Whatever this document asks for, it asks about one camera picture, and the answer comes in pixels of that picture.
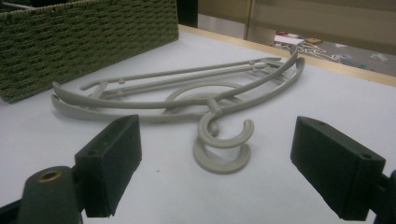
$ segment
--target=green woven basket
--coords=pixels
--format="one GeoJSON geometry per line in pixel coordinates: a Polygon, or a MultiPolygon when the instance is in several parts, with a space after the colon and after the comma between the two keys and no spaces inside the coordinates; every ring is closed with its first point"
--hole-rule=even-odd
{"type": "Polygon", "coordinates": [[[175,0],[85,0],[4,11],[0,97],[9,103],[178,38],[175,0]]]}

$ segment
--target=basket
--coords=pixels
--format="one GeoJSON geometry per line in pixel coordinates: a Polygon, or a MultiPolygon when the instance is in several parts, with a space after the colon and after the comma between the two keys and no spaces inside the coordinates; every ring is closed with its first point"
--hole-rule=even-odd
{"type": "Polygon", "coordinates": [[[14,103],[177,38],[175,0],[85,0],[0,13],[0,97],[14,103]]]}

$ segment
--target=white table surface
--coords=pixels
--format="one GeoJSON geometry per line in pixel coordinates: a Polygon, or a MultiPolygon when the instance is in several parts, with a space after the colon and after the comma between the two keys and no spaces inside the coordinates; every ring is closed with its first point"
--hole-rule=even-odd
{"type": "MultiPolygon", "coordinates": [[[[265,56],[270,55],[180,32],[176,42],[64,87],[78,91],[79,85],[99,77],[265,56]]],[[[147,93],[141,99],[164,100],[170,92],[147,93]]],[[[35,172],[57,165],[73,166],[74,155],[108,124],[63,117],[52,107],[52,94],[53,90],[45,91],[15,105],[0,102],[0,206],[18,200],[24,181],[35,172]]],[[[238,134],[245,119],[255,123],[248,141],[251,160],[242,171],[214,175],[195,163],[192,143],[197,136],[196,121],[141,123],[143,160],[116,215],[85,218],[84,222],[344,223],[290,162],[297,116],[327,122],[386,158],[384,174],[396,169],[396,88],[308,64],[300,79],[276,98],[219,121],[224,138],[238,134]]],[[[366,222],[373,223],[374,217],[370,212],[366,222]]]]}

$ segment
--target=floor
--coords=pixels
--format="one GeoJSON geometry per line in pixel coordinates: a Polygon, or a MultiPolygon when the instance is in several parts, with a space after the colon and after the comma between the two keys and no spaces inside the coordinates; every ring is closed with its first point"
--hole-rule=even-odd
{"type": "MultiPolygon", "coordinates": [[[[198,28],[242,39],[244,36],[245,24],[200,14],[198,15],[198,28]]],[[[287,49],[289,46],[287,44],[276,43],[276,47],[287,49]]],[[[299,46],[299,51],[303,54],[323,60],[343,63],[396,77],[395,55],[389,55],[367,49],[357,49],[326,41],[318,45],[302,44],[299,46]]]]}

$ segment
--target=dark object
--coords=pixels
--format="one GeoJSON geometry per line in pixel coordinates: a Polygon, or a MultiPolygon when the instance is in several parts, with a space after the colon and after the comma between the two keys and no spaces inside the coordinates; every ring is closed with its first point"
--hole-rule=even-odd
{"type": "Polygon", "coordinates": [[[315,119],[298,117],[291,161],[342,219],[396,223],[396,172],[382,175],[385,159],[315,119]]]}
{"type": "Polygon", "coordinates": [[[198,27],[198,0],[177,0],[178,23],[198,27]]]}
{"type": "Polygon", "coordinates": [[[141,158],[138,116],[117,119],[76,154],[73,168],[29,177],[22,199],[1,208],[2,223],[77,224],[83,209],[88,217],[114,216],[141,158]]]}
{"type": "Polygon", "coordinates": [[[67,0],[30,0],[33,7],[47,7],[67,3],[67,0]]]}

